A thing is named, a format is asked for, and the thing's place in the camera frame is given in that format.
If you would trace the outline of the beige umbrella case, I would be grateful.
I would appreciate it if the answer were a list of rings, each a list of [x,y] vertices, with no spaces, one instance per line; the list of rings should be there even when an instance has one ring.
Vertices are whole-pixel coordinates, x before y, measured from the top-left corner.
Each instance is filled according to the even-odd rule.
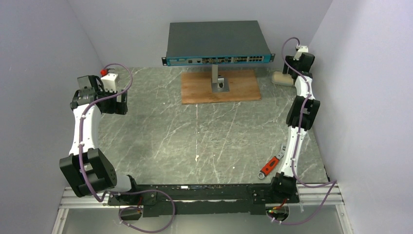
[[[275,71],[272,75],[271,81],[276,85],[294,87],[294,80],[290,74],[283,74],[282,72]]]

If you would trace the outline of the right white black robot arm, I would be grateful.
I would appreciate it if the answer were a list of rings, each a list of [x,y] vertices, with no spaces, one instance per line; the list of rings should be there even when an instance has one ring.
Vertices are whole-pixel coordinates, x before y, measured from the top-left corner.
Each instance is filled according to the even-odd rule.
[[[285,57],[283,73],[291,76],[297,94],[287,114],[287,146],[272,187],[281,200],[290,202],[299,200],[294,172],[297,171],[302,143],[308,130],[312,128],[320,107],[320,102],[316,100],[312,91],[310,68],[314,60],[315,56],[308,52],[297,52],[294,56]]]

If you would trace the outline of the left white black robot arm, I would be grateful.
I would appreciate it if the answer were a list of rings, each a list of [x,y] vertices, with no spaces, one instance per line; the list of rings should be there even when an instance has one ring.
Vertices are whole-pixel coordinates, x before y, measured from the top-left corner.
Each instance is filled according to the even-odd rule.
[[[69,155],[60,159],[59,167],[78,197],[93,192],[130,192],[132,177],[119,174],[99,148],[98,129],[102,114],[125,115],[127,91],[118,90],[119,75],[108,73],[77,79],[70,103],[75,118],[74,138]]]

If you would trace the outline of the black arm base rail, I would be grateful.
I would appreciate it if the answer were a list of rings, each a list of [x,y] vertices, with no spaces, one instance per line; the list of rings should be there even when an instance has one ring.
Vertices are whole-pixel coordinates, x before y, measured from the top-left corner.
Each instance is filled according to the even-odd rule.
[[[110,206],[143,207],[143,217],[170,215],[237,214],[264,215],[270,206],[299,203],[297,187],[281,184],[184,184],[136,185],[135,195],[112,195]]]

